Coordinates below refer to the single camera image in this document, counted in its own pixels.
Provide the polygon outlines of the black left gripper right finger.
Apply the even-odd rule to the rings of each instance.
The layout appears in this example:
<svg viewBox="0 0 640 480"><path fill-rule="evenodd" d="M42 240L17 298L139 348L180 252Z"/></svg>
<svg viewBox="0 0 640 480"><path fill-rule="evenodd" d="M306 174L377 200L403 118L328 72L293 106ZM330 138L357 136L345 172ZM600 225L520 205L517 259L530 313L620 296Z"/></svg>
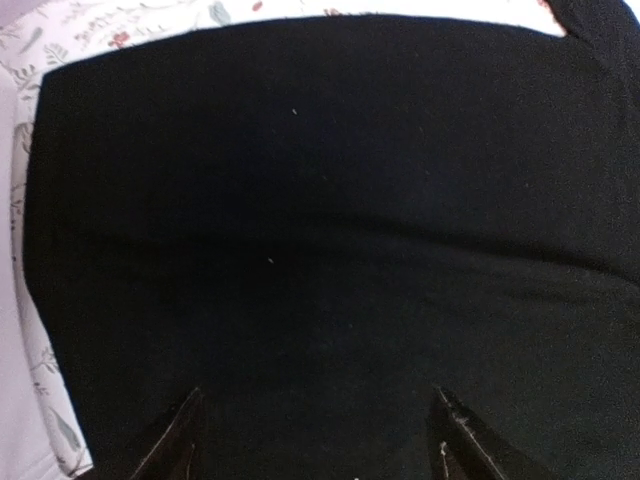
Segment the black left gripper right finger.
<svg viewBox="0 0 640 480"><path fill-rule="evenodd" d="M429 460L434 479L543 479L545 467L516 449L440 386L427 418Z"/></svg>

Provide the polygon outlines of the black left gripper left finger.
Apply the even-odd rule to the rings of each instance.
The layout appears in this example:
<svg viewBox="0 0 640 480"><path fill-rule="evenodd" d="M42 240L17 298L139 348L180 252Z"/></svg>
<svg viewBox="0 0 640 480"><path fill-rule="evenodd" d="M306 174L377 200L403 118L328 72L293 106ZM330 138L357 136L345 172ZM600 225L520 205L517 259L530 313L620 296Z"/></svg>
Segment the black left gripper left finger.
<svg viewBox="0 0 640 480"><path fill-rule="evenodd" d="M204 395L191 390L134 441L125 479L203 479Z"/></svg>

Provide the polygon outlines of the black garment with logo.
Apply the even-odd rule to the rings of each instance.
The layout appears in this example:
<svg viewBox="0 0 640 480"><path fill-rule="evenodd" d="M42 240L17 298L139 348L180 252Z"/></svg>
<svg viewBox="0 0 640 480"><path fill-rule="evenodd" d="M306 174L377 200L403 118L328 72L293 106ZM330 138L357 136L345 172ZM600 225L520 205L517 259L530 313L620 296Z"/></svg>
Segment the black garment with logo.
<svg viewBox="0 0 640 480"><path fill-rule="evenodd" d="M434 479L451 391L543 479L639 475L639 25L335 16L42 81L23 265L97 479L204 395L203 479Z"/></svg>

